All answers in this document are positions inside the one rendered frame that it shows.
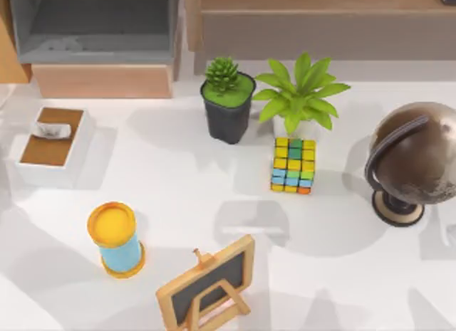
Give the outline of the succulent in black pot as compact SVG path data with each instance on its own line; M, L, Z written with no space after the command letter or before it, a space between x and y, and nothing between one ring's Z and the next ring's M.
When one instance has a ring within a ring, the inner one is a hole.
M211 137L229 145L239 143L248 125L255 79L241 72L230 57L216 57L206 67L200 95Z

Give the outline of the colourful puzzle cube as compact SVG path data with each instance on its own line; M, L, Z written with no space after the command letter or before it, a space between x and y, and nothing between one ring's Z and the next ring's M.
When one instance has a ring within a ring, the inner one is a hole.
M311 193L316 170L316 141L277 137L270 189L302 195Z

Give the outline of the leafy plant in white pot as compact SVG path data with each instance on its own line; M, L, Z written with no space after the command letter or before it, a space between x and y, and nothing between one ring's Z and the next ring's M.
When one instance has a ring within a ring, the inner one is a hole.
M293 75L277 59L270 58L268 64L271 71L255 77L255 80L269 86L252 96L253 100L266 103L259 113L259 121L281 117L289 137L302 122L314 121L332 130L332 119L338 117L338 111L328 98L346 92L351 86L337 82L336 77L328 72L331 59L322 58L313 62L310 55L304 52L294 63Z

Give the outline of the wooden framed blackboard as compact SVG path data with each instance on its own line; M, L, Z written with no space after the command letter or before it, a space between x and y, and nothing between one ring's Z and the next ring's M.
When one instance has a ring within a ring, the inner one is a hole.
M242 292L252 283L255 240L249 234L217 253L193 253L198 264L156 292L166 331L216 331L251 312Z

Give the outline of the yellow and blue cylinder can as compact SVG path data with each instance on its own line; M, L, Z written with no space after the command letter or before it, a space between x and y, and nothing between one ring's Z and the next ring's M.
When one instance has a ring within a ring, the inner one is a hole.
M135 213L128 205L112 201L98 206L90 214L87 228L109 275L125 279L142 269L145 247L138 239Z

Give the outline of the pale wooden drawer front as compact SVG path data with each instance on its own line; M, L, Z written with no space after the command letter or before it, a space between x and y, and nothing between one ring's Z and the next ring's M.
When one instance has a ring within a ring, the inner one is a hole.
M171 98L171 65L33 64L45 98Z

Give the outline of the wooden shelf unit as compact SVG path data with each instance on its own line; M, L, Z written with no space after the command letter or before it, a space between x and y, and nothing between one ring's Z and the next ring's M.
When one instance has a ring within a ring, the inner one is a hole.
M250 71L306 51L349 80L456 81L456 6L441 0L182 0L184 78L214 56Z

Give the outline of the white tissue box wooden top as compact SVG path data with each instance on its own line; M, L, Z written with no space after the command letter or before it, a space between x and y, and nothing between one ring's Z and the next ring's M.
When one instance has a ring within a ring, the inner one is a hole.
M87 110L42 107L34 123L69 125L70 137L50 140L29 134L14 168L26 184L71 189L76 184L95 133Z

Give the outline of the pulled-out drawer grey inside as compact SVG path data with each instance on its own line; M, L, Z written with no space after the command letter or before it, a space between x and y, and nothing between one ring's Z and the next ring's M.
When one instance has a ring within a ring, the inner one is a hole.
M30 64L167 64L179 0L10 0L17 55Z

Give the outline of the brown globe on stand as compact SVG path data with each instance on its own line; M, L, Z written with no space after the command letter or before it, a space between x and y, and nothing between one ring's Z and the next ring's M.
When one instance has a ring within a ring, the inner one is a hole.
M372 207L387 224L412 226L425 206L456 197L456 108L402 105L381 120L370 143L364 176Z

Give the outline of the wooden cupboard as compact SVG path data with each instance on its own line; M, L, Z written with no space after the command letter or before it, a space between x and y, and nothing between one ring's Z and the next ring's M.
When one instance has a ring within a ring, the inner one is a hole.
M17 58L9 0L0 0L0 84L26 84L31 76L31 65Z

